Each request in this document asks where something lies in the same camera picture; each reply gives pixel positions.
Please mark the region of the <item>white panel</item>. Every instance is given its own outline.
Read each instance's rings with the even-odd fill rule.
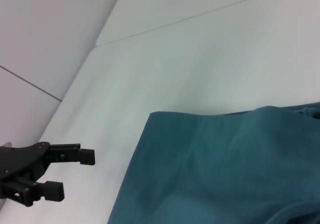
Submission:
[[[62,99],[117,0],[0,0],[0,64]]]
[[[37,143],[60,101],[0,68],[0,146]]]
[[[97,46],[154,30],[243,0],[119,0]]]
[[[94,49],[41,139],[95,149],[96,165],[51,165],[41,181],[63,182],[65,200],[7,201],[0,223],[107,223],[150,112],[319,101],[319,8],[250,0]]]

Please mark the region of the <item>teal fabric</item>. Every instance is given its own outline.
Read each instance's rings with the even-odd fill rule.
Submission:
[[[152,113],[108,224],[320,224],[319,114]]]

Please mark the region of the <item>teal cloth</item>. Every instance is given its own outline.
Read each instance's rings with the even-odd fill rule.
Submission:
[[[319,224],[319,114],[152,113],[108,224]]]

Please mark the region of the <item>white surface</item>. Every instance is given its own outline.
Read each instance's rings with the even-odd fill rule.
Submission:
[[[250,0],[94,49],[41,139],[95,149],[96,165],[50,166],[41,181],[64,182],[65,200],[7,201],[0,223],[107,223],[151,112],[319,101],[319,9],[320,0]]]
[[[243,0],[119,0],[97,46],[163,27]]]
[[[62,99],[117,0],[0,0],[0,64]]]
[[[0,68],[0,146],[37,143],[60,101]]]

